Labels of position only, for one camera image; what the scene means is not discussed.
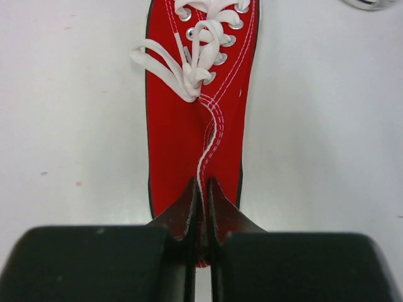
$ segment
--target white table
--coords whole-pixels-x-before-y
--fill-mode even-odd
[[[0,266],[31,227],[150,220],[144,72],[128,56],[148,7],[0,0]],[[403,4],[263,0],[242,196],[267,230],[371,236],[401,289],[402,50]]]

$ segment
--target metal object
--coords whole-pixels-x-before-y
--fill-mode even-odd
[[[186,31],[186,37],[189,41],[193,41],[192,33],[194,29],[195,29],[194,27],[191,27],[188,28],[188,30]]]
[[[223,46],[223,47],[231,47],[231,46],[233,46],[233,44],[235,44],[235,42],[237,41],[237,37],[236,37],[236,36],[230,35],[229,38],[230,38],[229,42],[226,43],[226,44],[223,44],[223,45],[221,45],[221,46]]]
[[[244,27],[244,22],[243,22],[241,19],[239,19],[239,23],[238,23],[238,24],[236,24],[236,25],[228,24],[228,26],[229,26],[230,28],[232,28],[233,30],[240,30],[242,27]]]
[[[228,55],[226,53],[221,53],[221,59],[214,62],[214,65],[219,66],[224,64],[224,62],[228,59]]]
[[[214,81],[215,77],[217,76],[217,73],[214,72],[214,71],[211,72],[210,74],[212,75],[211,78],[205,79],[205,80],[203,81],[203,85],[209,85],[209,83],[211,83],[212,81]]]
[[[367,11],[376,11],[387,8],[397,0],[343,0],[345,3],[355,8],[364,9]]]
[[[246,14],[249,11],[249,6],[246,6],[246,8],[242,9],[239,7],[239,4],[235,4],[234,9],[237,13]]]
[[[183,21],[183,22],[187,22],[187,21],[189,21],[190,18],[191,18],[191,10],[188,9],[188,8],[185,8],[184,10],[186,11],[186,16],[183,17],[183,18],[182,18],[182,17],[179,17],[179,19],[180,19],[181,21]]]

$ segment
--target lace loop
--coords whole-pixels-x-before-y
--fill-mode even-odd
[[[215,78],[216,73],[209,72],[211,67],[214,64],[220,65],[227,59],[226,55],[220,53],[220,46],[229,47],[235,43],[235,36],[226,35],[221,23],[228,23],[233,28],[242,27],[239,15],[233,10],[225,9],[231,4],[245,10],[250,0],[175,0],[174,10],[181,20],[189,17],[189,9],[184,8],[186,5],[207,14],[206,20],[199,21],[191,32],[186,33],[192,41],[191,55],[183,46],[179,33],[175,33],[181,66],[161,44],[150,39],[134,46],[131,52],[133,60],[163,80],[184,101],[194,102],[200,95],[202,85],[211,83]],[[143,53],[142,48],[155,51],[169,68]]]

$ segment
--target red sneaker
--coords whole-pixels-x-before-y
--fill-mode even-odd
[[[204,204],[207,180],[216,177],[229,200],[239,205],[258,1],[154,0],[151,4],[148,40],[133,49],[132,57],[149,71],[149,191],[154,215],[175,202],[194,176]],[[152,52],[142,53],[140,47]]]

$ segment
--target white stitching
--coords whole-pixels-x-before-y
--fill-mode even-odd
[[[216,129],[217,136],[214,138],[214,139],[217,139],[217,141],[212,143],[212,145],[210,146],[210,150],[205,154],[205,157],[200,159],[202,161],[202,166],[200,167],[200,171],[199,171],[200,175],[198,175],[198,176],[200,178],[200,186],[201,186],[200,189],[203,190],[203,188],[204,188],[204,181],[203,181],[204,180],[204,171],[207,167],[208,162],[210,161],[213,154],[215,153],[218,146],[220,145],[222,136],[224,134],[224,117],[222,115],[222,111],[221,111],[218,103],[215,102],[215,100],[213,98],[211,98],[210,96],[203,94],[202,97],[200,98],[200,102],[204,107],[211,110],[213,119],[216,121],[216,123],[217,123],[217,120],[215,119],[215,115],[217,115],[217,118],[219,120],[219,122],[217,123],[217,129]]]
[[[252,31],[252,28],[253,28],[253,25],[254,25],[255,6],[256,6],[256,2],[253,1],[253,4],[252,4],[252,14],[251,14],[251,21],[250,21],[250,23],[249,23],[249,27],[248,27],[247,34],[246,34],[246,37],[249,36],[249,38],[248,38],[247,41],[246,41],[246,39],[245,39],[244,44],[242,45],[242,48],[241,48],[241,52],[239,53],[239,56],[238,56],[236,62],[233,64],[233,66],[232,66],[230,72],[227,74],[227,77],[224,79],[224,81],[223,81],[223,83],[221,84],[220,88],[218,89],[218,91],[217,91],[216,94],[214,95],[214,97],[213,97],[214,99],[216,99],[217,95],[220,93],[221,89],[222,89],[223,86],[225,85],[225,82],[226,82],[226,81],[228,80],[228,78],[230,77],[230,74],[234,71],[235,66],[237,65],[239,59],[240,59],[241,56],[242,56],[241,61],[239,62],[238,66],[237,66],[237,69],[236,69],[234,75],[232,76],[232,79],[229,81],[227,87],[225,88],[224,92],[223,92],[222,95],[217,99],[217,103],[221,100],[222,96],[223,96],[224,93],[227,91],[228,87],[232,84],[232,81],[234,80],[236,74],[238,73],[239,67],[242,65],[242,63],[243,63],[243,61],[244,61],[244,59],[245,59],[247,50],[248,50],[249,47],[250,47],[250,42],[251,42],[251,40],[252,40],[252,32],[253,32],[253,31]]]
[[[209,143],[209,138],[211,137],[211,128],[214,125],[214,121],[213,119],[210,120],[210,122],[208,122],[208,125],[206,126],[206,130],[204,131],[204,139],[203,139],[203,150],[206,149],[206,146]]]

